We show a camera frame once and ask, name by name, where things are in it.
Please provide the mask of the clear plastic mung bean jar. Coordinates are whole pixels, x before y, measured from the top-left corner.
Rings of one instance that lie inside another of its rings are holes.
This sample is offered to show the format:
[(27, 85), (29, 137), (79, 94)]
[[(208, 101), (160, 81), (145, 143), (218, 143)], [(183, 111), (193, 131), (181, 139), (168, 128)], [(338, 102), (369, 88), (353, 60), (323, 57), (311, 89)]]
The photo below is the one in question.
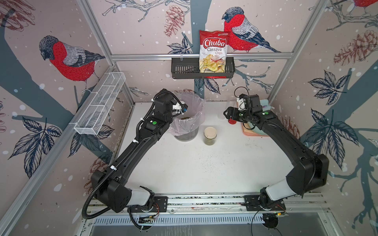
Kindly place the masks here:
[(237, 108), (238, 109), (238, 102), (236, 101), (236, 99), (231, 99), (228, 102), (228, 105), (229, 105), (229, 107), (233, 107), (233, 108)]

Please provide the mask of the red jar lid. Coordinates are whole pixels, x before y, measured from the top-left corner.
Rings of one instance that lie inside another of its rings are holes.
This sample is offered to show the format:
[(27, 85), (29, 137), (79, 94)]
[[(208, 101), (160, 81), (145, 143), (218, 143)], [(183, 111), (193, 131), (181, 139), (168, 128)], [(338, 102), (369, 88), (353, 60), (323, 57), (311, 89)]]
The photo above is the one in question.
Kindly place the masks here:
[(236, 124), (237, 121), (235, 121), (235, 120), (233, 120), (233, 119), (229, 119), (229, 120), (228, 120), (228, 123), (229, 123), (229, 124)]

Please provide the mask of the jar with beige lid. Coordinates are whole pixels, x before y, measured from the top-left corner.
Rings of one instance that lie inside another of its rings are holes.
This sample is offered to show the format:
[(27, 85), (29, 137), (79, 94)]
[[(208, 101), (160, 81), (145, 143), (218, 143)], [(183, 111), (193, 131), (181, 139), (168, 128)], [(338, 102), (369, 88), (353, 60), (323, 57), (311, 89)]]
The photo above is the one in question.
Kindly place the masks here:
[(216, 142), (217, 130), (214, 127), (207, 127), (204, 130), (204, 143), (208, 146), (213, 145)]

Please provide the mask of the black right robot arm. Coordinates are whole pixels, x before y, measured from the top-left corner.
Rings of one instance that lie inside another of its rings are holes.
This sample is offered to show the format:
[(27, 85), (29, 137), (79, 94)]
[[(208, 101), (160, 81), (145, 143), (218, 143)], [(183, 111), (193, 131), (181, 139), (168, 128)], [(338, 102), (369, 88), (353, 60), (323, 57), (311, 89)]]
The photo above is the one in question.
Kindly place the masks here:
[(223, 114), (227, 120), (251, 123), (263, 131), (281, 148), (293, 166), (285, 179), (261, 189), (259, 204), (262, 208), (271, 208), (284, 198), (304, 195), (326, 184), (329, 159), (300, 142), (273, 111), (264, 111), (258, 95), (239, 95), (238, 106), (228, 107)]

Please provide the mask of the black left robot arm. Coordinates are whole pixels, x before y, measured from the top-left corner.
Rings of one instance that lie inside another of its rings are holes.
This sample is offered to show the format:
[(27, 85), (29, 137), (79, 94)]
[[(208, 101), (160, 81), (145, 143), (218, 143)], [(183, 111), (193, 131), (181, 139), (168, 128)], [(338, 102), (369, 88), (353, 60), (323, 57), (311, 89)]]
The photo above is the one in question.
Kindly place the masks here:
[(126, 184), (142, 157), (169, 129), (174, 117), (186, 112), (187, 108), (187, 104), (166, 89), (154, 96), (147, 114), (136, 126), (130, 145), (104, 171), (96, 170), (92, 174), (92, 191), (82, 208), (84, 219), (96, 218), (109, 210), (119, 213), (131, 206), (153, 208), (153, 191), (143, 186), (130, 189)]

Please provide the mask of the clear plastic jar lid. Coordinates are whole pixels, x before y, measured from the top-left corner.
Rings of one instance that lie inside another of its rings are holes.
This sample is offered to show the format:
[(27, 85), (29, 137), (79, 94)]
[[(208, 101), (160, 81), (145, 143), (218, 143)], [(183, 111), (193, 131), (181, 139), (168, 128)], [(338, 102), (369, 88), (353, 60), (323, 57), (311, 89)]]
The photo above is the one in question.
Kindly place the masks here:
[(217, 114), (217, 118), (220, 119), (220, 120), (225, 120), (225, 116), (224, 116), (223, 112), (219, 112)]

